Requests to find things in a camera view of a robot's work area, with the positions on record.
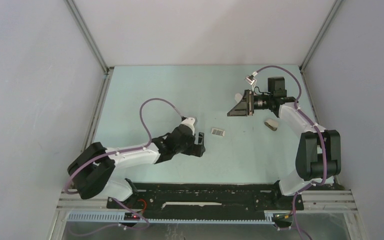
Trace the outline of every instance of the metal frame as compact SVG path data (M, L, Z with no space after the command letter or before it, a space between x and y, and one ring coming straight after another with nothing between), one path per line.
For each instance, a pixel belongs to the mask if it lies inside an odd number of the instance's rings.
M85 23L85 20L83 19L82 15L80 14L79 9L77 8L77 5L74 0L64 0L65 4L67 4L68 10L71 12L75 22L77 23L77 26L80 30L80 32L83 34L84 39L87 42L87 45L89 45L90 49L92 50L93 54L95 55L96 59L99 62L99 65L101 66L104 73L108 72L108 66L105 63L104 58L102 57L101 52L99 51L99 48L92 37L91 32L89 31L88 26Z
M104 102L109 89L110 81L114 72L114 68L109 69L101 55L98 46L96 45L83 17L81 16L79 9L77 8L74 0L64 0L68 9L73 15L80 31L82 32L87 44L91 48L93 54L101 65L105 72L105 78L102 82L96 106L93 111L93 116L90 120L89 130L86 134L86 138L83 143L83 149L90 145L95 137L98 127L99 119L102 113ZM318 47L323 36L327 32L332 20L336 16L338 9L342 5L344 0L336 0L332 5L332 8L324 20L316 38L314 39L310 49L307 52L301 66L302 79L304 86L307 90L309 101L317 121L318 115L316 108L312 102L312 97L308 89L308 85L305 79L305 69L311 60L316 48ZM357 206L354 201L354 197L350 190L317 190L317 191L304 191L302 193L302 200L304 205L303 211L300 213L327 213L327 214L343 214L346 225L348 228L351 240L367 240L364 226L360 219L360 215L357 210ZM107 209L107 199L89 199L82 200L78 195L68 195L62 193L58 202L58 205L53 216L52 225L48 233L48 240L61 240L64 237L65 226L70 221L82 221L82 222L108 222L119 223L123 219L123 209ZM206 223L227 223L227 224L271 224L271 217L274 214L286 213L285 211L265 211L266 221L222 221ZM98 218L92 217L92 215L101 216ZM173 220L169 219L150 219L152 223L172 223ZM194 223L194 221L178 221L176 223Z
M129 223L124 220L124 209L107 209L107 198L83 200L78 195L62 193L53 218L52 231L49 240L61 240L67 222L105 222ZM343 214L347 223L351 240L366 240L363 225L350 190L312 190L302 193L304 210L298 213L307 214ZM265 220L179 220L179 219L149 219L154 224L274 224L275 214L285 214L286 211L264 211Z
M96 106L93 110L93 115L90 120L89 129L83 142L82 150L84 151L94 141L97 133L97 127L101 118L102 109L104 108L105 99L107 98L108 88L110 87L111 78L113 77L114 68L111 67L108 73L104 76L102 85L96 100Z
M303 72L306 69L307 65L309 64L309 61L311 60L315 50L319 46L319 43L322 40L322 38L325 36L325 33L328 31L329 26L331 25L333 19L338 13L338 10L343 2L344 0L335 0L335 2L333 3L332 8L327 14L327 17L324 20L323 24L321 25L321 28L318 31L317 36L315 37L313 43L311 44L310 49L307 52L307 55L304 57L304 60L302 61L301 66L299 67L301 69L301 72Z

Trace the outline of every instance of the small object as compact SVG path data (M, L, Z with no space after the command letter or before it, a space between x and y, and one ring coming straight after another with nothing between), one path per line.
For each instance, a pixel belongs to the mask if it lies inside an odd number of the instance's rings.
M218 135L218 136L222 136L222 137L224 137L225 134L226 134L226 131L225 131L225 130L218 129L218 128L212 128L212 129L211 129L211 134L214 134L214 135Z
M279 127L279 123L271 118L267 119L265 122L264 122L264 125L266 125L269 129L271 129L272 131L276 131Z

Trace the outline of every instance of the gray wall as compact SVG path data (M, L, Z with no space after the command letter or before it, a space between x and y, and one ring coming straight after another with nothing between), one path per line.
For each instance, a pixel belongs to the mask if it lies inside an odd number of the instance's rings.
M305 72L320 122L341 134L341 183L384 239L384 0L346 0Z
M62 0L0 0L0 239L45 239L103 72Z

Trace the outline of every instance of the small white block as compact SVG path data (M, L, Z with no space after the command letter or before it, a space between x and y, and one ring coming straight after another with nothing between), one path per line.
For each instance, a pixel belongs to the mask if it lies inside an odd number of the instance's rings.
M269 129L276 131L279 127L279 123L271 118L267 119L264 122L264 125L266 125Z

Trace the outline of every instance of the transparent panel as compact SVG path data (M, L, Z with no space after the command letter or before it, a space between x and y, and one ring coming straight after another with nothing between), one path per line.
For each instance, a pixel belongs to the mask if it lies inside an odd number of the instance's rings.
M298 223L314 240L350 240L343 214L304 214L298 215ZM277 231L268 224L158 224L145 230L123 230L122 227L109 227L89 236L73 236L67 231L83 234L94 231L108 223L68 222L65 229L66 240L300 240L296 230Z

